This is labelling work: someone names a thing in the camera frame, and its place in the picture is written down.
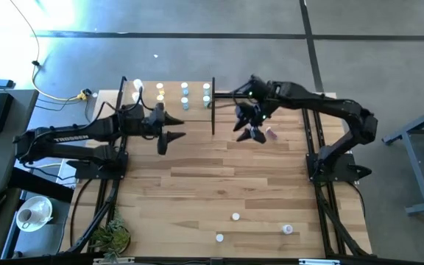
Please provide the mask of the black aluminium table frame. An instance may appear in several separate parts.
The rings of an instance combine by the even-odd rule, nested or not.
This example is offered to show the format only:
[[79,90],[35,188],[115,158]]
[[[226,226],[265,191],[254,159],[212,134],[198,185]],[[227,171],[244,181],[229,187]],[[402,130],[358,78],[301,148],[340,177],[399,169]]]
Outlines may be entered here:
[[[208,107],[211,108],[213,124],[216,123],[216,111],[218,109],[217,101],[231,100],[233,106],[236,107],[236,102],[246,102],[253,104],[254,99],[251,99],[243,94],[237,93],[235,96],[231,92],[222,92],[215,89],[213,84],[211,92],[211,103]],[[325,139],[322,131],[322,124],[319,115],[321,113],[314,110],[299,109],[302,111],[303,124],[305,129],[305,142],[307,143],[308,152],[306,158],[310,154],[319,152],[319,148],[325,145]],[[341,265],[363,265],[373,262],[376,257],[364,251],[359,244],[353,239],[346,227],[339,218],[339,211],[336,206],[336,195],[332,181],[323,183],[314,183],[310,181],[308,174],[308,166],[306,162],[306,170],[308,181],[314,189],[315,204],[319,217],[319,230],[322,237],[322,249],[324,251],[323,258],[315,259],[331,259],[339,260]],[[106,183],[100,185],[99,200],[104,202],[102,207],[95,211],[95,216],[88,226],[85,233],[78,241],[68,250],[60,254],[60,263],[66,264],[92,264],[95,258],[104,258],[104,253],[98,249],[84,247],[84,243],[91,239],[91,232],[97,228],[98,223],[103,217],[112,219],[114,215],[114,206],[120,194],[120,184],[117,180],[113,181],[111,188],[112,194],[109,197],[105,196]],[[206,256],[187,254],[185,256],[168,257],[166,255],[156,255],[152,257],[134,254],[130,258],[134,258],[137,264],[158,264],[158,265],[189,265],[193,263],[209,264],[209,265],[285,265],[298,264],[302,255],[295,258],[257,258],[253,254],[247,254],[244,257],[227,256],[225,254],[208,254]]]

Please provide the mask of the grey metal stand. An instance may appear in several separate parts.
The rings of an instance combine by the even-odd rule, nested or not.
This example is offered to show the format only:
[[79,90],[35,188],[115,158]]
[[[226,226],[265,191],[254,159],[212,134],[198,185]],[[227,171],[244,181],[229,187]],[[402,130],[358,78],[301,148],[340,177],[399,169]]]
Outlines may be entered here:
[[381,139],[382,142],[387,146],[391,145],[397,140],[401,140],[406,148],[411,167],[414,171],[415,180],[417,181],[423,198],[423,203],[405,207],[405,211],[409,216],[424,212],[424,176],[420,167],[420,161],[416,156],[414,147],[411,142],[411,136],[416,134],[424,134],[424,114],[404,125],[399,130],[396,130],[395,132],[388,134]]

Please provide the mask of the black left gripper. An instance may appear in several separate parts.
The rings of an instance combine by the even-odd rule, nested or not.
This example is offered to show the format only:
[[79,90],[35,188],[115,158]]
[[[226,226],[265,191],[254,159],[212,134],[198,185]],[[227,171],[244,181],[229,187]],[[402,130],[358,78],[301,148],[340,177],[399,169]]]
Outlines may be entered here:
[[159,155],[165,155],[168,144],[186,135],[185,132],[163,133],[163,126],[184,124],[183,120],[177,119],[167,112],[163,103],[157,103],[150,114],[144,114],[142,105],[123,106],[123,133],[128,136],[152,136],[157,138],[157,151]]

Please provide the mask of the black diagonal beam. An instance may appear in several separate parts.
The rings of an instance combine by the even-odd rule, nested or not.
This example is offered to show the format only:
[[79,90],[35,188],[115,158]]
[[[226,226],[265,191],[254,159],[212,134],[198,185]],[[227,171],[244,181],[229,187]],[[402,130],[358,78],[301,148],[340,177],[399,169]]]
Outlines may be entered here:
[[30,172],[14,167],[9,178],[8,188],[19,188],[32,193],[44,195],[62,202],[71,202],[74,194],[72,188],[43,179]]

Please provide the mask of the wooden shelf black frame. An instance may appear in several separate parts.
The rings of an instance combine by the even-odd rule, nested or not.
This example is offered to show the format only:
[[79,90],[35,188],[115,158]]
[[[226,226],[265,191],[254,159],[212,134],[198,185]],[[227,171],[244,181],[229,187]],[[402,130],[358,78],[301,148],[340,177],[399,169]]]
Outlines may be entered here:
[[[148,116],[152,109],[157,103],[158,95],[164,95],[164,107],[165,112],[169,115],[183,120],[184,124],[188,122],[201,122],[205,125],[209,125],[212,120],[211,109],[205,108],[203,104],[203,85],[209,83],[211,85],[211,92],[213,84],[211,81],[208,82],[194,82],[194,81],[142,81],[143,89],[137,91],[133,85],[134,80],[124,80],[121,83],[121,92],[119,103],[119,124],[121,125],[121,131],[123,132],[123,106],[124,105],[142,105],[144,107],[144,114]],[[158,83],[163,83],[164,94],[160,94],[156,88]],[[181,83],[188,83],[189,94],[188,98],[189,109],[184,110],[181,98],[184,97]],[[140,97],[136,103],[134,103],[132,94],[139,92]],[[178,128],[180,125],[174,126],[163,126],[163,132],[169,128]]]

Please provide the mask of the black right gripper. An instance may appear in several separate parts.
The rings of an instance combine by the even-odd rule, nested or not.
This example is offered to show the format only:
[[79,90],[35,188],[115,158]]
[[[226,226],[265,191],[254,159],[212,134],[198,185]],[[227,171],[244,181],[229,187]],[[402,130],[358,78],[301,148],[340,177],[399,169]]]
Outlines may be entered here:
[[236,123],[233,132],[243,128],[245,125],[249,127],[244,128],[241,135],[236,139],[237,142],[252,139],[260,144],[266,142],[266,136],[260,131],[259,127],[263,125],[263,121],[267,115],[261,111],[259,105],[250,105],[245,102],[236,104]]

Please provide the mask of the silver metal bracket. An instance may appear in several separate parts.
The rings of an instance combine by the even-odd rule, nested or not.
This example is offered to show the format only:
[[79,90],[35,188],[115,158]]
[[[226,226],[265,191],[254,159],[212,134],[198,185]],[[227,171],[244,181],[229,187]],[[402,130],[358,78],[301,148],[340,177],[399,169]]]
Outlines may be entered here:
[[93,259],[92,265],[133,265],[134,263],[135,259],[130,257],[120,257],[113,260],[95,258]]
[[300,258],[299,265],[341,265],[339,260],[331,259],[315,259],[315,258]]

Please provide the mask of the white box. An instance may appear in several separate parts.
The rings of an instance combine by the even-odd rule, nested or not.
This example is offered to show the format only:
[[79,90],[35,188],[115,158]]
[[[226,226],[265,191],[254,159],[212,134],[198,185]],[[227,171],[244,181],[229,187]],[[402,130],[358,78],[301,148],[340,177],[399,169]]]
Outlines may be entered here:
[[76,169],[69,166],[68,161],[63,159],[57,174],[58,178],[56,179],[56,183],[68,188],[76,188],[77,179],[75,178],[75,174]]

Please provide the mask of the green succulent potted plant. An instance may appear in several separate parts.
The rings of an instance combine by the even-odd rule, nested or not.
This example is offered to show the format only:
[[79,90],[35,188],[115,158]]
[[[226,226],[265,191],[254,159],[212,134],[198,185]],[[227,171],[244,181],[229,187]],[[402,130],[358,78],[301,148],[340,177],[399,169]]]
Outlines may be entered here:
[[93,233],[89,247],[104,253],[104,258],[119,258],[130,244],[130,232],[121,217],[112,219],[107,225],[99,226]]

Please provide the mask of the white coffee cup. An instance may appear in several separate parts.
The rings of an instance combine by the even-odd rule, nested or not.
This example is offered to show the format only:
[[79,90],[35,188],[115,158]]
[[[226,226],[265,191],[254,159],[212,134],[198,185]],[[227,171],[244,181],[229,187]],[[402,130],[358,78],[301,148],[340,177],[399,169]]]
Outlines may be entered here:
[[29,227],[36,223],[37,214],[32,209],[26,208],[19,211],[18,221],[21,223],[23,228]]

